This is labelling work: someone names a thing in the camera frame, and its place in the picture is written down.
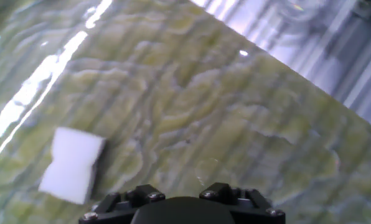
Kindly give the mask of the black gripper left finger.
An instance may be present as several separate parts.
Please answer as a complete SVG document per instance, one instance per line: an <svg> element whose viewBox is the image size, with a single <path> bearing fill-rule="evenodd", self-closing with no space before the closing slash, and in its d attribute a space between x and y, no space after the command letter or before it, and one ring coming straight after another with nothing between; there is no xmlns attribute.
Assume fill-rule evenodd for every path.
<svg viewBox="0 0 371 224"><path fill-rule="evenodd" d="M154 188L152 185L139 185L122 193L109 193L93 207L93 211L96 213L110 213L120 210L129 210L165 199L165 194Z"/></svg>

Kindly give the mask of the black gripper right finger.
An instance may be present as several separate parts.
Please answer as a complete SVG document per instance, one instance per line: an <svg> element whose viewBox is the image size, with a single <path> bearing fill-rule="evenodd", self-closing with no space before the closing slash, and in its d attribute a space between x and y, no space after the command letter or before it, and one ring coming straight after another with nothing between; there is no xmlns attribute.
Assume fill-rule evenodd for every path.
<svg viewBox="0 0 371 224"><path fill-rule="evenodd" d="M199 205L233 212L271 212L272 205L257 189L216 182L199 194Z"/></svg>

